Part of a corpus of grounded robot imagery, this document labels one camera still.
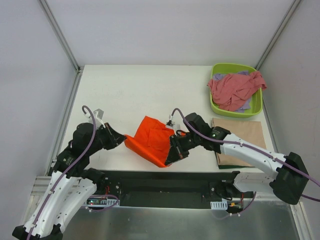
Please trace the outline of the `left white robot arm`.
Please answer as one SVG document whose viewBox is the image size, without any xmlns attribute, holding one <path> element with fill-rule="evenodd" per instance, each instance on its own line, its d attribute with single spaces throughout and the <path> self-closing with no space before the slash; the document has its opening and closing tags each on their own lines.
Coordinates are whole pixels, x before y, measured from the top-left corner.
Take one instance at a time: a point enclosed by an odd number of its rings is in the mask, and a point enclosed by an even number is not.
<svg viewBox="0 0 320 240">
<path fill-rule="evenodd" d="M 108 123 L 95 126 L 81 123 L 72 140 L 57 156 L 48 187 L 30 219 L 17 226 L 12 236 L 18 240 L 61 240 L 71 219 L 92 196 L 104 195 L 106 175 L 86 169 L 90 156 L 100 150 L 112 150 L 126 137 Z"/>
</svg>

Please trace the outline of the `orange t shirt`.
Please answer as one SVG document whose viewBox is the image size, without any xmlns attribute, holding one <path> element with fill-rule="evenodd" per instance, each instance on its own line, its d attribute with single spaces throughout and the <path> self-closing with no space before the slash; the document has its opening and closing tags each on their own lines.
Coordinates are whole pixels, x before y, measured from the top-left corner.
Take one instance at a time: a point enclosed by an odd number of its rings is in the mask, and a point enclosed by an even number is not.
<svg viewBox="0 0 320 240">
<path fill-rule="evenodd" d="M 173 129 L 155 118 L 145 116 L 135 135 L 125 135 L 125 146 L 145 160 L 159 168 L 165 168 L 165 162 L 170 151 L 170 136 Z"/>
</svg>

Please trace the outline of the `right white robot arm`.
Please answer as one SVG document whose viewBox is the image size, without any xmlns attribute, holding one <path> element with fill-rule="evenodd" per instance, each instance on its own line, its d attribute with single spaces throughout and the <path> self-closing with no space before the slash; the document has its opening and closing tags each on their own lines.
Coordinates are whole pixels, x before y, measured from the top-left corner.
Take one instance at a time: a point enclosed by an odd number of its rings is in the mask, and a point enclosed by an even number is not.
<svg viewBox="0 0 320 240">
<path fill-rule="evenodd" d="M 229 181 L 225 184 L 228 196 L 234 198 L 242 192 L 272 190 L 272 193 L 283 202 L 290 205 L 298 203 L 309 181 L 308 171 L 298 154 L 290 152 L 284 155 L 258 147 L 223 127 L 210 127 L 195 112 L 182 119 L 188 132 L 184 135 L 176 133 L 170 136 L 170 149 L 164 162 L 166 166 L 187 158 L 191 149 L 202 146 L 217 154 L 236 157 L 271 178 L 267 187 L 258 187 L 262 185 L 261 181 L 256 181 L 252 187 L 243 187 L 238 180 Z"/>
</svg>

